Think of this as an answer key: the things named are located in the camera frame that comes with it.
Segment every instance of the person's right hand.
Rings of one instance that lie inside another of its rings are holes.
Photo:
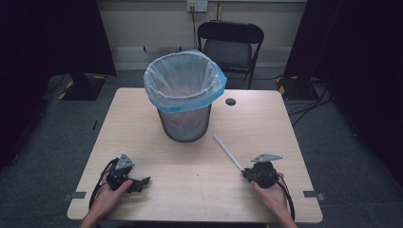
[[[285,186],[282,179],[284,175],[282,173],[278,173],[278,175],[281,176],[278,182]],[[266,205],[267,209],[269,209],[269,211],[276,217],[282,228],[297,227],[288,212],[287,198],[284,190],[282,190],[278,184],[266,189],[260,188],[254,181],[251,181],[251,185],[259,193],[264,205]]]

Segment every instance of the black curtain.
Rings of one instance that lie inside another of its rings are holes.
[[[309,0],[286,68],[327,81],[358,138],[401,186],[402,10],[398,0]]]
[[[2,0],[0,34],[1,169],[21,145],[49,78],[116,71],[95,0]]]

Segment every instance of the chair backrest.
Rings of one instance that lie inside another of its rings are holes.
[[[212,20],[203,22],[198,28],[199,51],[202,51],[202,38],[258,44],[258,48],[260,48],[264,40],[264,33],[258,26],[250,23]]]

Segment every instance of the plastic bag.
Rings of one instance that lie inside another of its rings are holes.
[[[164,113],[207,107],[222,95],[225,84],[220,67],[197,50],[158,58],[144,74],[150,102]]]

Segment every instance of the person's left hand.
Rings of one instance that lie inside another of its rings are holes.
[[[115,208],[119,197],[133,183],[133,180],[126,180],[118,189],[113,191],[106,182],[106,175],[109,172],[109,169],[110,167],[104,174],[102,178],[102,186],[98,190],[98,194],[92,203],[91,209],[89,210],[88,214],[86,214],[86,217],[83,219],[80,227],[92,227],[94,224],[96,225],[99,220],[101,220],[104,216],[109,214],[113,208]]]

